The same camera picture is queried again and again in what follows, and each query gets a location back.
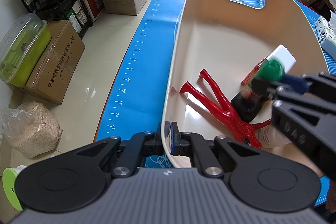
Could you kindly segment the green lidded plastic container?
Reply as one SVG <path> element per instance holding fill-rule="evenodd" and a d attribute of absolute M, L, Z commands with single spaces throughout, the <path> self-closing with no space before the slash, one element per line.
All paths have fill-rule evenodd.
<path fill-rule="evenodd" d="M 1 41 L 1 80 L 23 87 L 50 41 L 45 20 L 34 13 L 20 16 Z"/>

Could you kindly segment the white tissue box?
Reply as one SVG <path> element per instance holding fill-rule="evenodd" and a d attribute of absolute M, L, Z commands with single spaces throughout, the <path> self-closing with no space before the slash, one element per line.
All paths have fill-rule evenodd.
<path fill-rule="evenodd" d="M 315 28 L 317 30 L 317 35 L 321 48 L 335 60 L 335 12 L 331 11 L 330 20 L 327 20 L 323 16 L 320 16 L 315 22 Z"/>

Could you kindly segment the green white round lid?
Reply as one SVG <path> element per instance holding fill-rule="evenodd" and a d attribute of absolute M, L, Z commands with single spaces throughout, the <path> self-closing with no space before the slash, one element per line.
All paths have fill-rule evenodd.
<path fill-rule="evenodd" d="M 9 203 L 17 211 L 23 211 L 23 209 L 15 193 L 15 180 L 25 168 L 25 165 L 19 165 L 16 168 L 8 167 L 4 169 L 2 174 L 2 185 L 5 195 Z"/>

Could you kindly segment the black small object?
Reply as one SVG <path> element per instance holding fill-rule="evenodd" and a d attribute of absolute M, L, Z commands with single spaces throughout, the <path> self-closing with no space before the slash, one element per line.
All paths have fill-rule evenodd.
<path fill-rule="evenodd" d="M 251 122 L 266 102 L 264 97 L 258 96 L 253 92 L 240 91 L 231 100 L 231 105 L 238 113 L 240 119 L 244 122 Z"/>

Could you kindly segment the red glitter box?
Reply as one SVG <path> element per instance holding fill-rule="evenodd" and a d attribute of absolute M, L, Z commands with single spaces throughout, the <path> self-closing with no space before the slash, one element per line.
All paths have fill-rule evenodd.
<path fill-rule="evenodd" d="M 266 57 L 260 60 L 254 67 L 253 69 L 246 75 L 246 77 L 241 81 L 240 85 L 241 86 L 247 86 L 252 79 L 255 77 L 256 73 L 259 71 L 262 63 L 266 60 Z"/>

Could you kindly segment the blue silicone table mat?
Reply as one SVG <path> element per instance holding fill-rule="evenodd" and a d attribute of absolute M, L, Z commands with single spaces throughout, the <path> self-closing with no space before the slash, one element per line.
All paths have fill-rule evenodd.
<path fill-rule="evenodd" d="M 157 130 L 159 123 L 162 127 L 171 60 L 185 1 L 151 1 L 113 84 L 98 139 L 114 134 L 129 139 L 137 131 Z"/>

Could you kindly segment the floor cardboard box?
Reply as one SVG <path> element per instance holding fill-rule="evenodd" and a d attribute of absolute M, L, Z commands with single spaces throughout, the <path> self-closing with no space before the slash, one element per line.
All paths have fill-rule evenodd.
<path fill-rule="evenodd" d="M 69 20 L 47 25 L 51 41 L 23 89 L 56 105 L 62 104 L 85 46 Z"/>

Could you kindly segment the white charger adapter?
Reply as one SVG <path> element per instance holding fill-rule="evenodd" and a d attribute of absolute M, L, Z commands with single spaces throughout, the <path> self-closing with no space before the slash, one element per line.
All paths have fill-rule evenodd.
<path fill-rule="evenodd" d="M 277 59 L 284 67 L 284 72 L 288 73 L 296 63 L 294 56 L 288 49 L 280 44 L 267 58 L 267 60 Z"/>

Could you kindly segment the plastic bag of grain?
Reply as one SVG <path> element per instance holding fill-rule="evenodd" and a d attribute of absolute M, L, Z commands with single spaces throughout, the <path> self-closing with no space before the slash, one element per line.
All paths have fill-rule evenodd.
<path fill-rule="evenodd" d="M 2 109 L 1 128 L 11 147 L 30 159 L 55 149 L 63 132 L 52 112 L 36 101 Z"/>

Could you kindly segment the white pill bottle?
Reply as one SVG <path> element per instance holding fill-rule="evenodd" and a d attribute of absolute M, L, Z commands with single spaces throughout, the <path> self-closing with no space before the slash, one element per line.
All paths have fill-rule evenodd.
<path fill-rule="evenodd" d="M 272 125 L 261 128 L 255 133 L 263 148 L 283 147 L 291 141 Z"/>

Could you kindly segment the red plastic figurine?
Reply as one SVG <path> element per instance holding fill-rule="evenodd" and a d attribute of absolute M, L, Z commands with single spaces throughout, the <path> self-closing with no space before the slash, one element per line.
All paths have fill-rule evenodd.
<path fill-rule="evenodd" d="M 237 111 L 231 105 L 231 102 L 227 99 L 227 97 L 221 91 L 219 85 L 215 82 L 215 80 L 210 76 L 210 74 L 202 69 L 199 73 L 199 77 L 204 79 L 211 87 L 213 93 L 215 94 L 217 101 L 220 106 L 210 100 L 203 93 L 198 91 L 196 88 L 192 86 L 188 81 L 186 81 L 181 89 L 180 93 L 190 93 L 192 94 L 200 103 L 202 103 L 207 110 L 223 125 L 226 126 L 233 134 L 234 139 L 245 143 L 247 145 L 251 145 L 255 148 L 261 148 L 262 144 L 256 137 L 256 130 L 265 128 L 272 124 L 270 119 L 262 122 L 250 124 L 244 122 L 239 117 Z"/>

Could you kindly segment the beige plastic storage bin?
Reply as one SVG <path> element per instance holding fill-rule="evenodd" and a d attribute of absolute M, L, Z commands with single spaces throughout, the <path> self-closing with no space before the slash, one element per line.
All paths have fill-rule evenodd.
<path fill-rule="evenodd" d="M 200 71 L 206 70 L 231 99 L 254 66 L 279 45 L 296 60 L 291 74 L 328 71 L 314 29 L 294 0 L 186 0 L 162 115 L 165 152 L 171 153 L 171 122 L 181 132 L 195 132 L 205 139 L 231 136 L 194 96 L 179 92 L 184 83 L 214 100 L 209 84 L 199 78 Z"/>

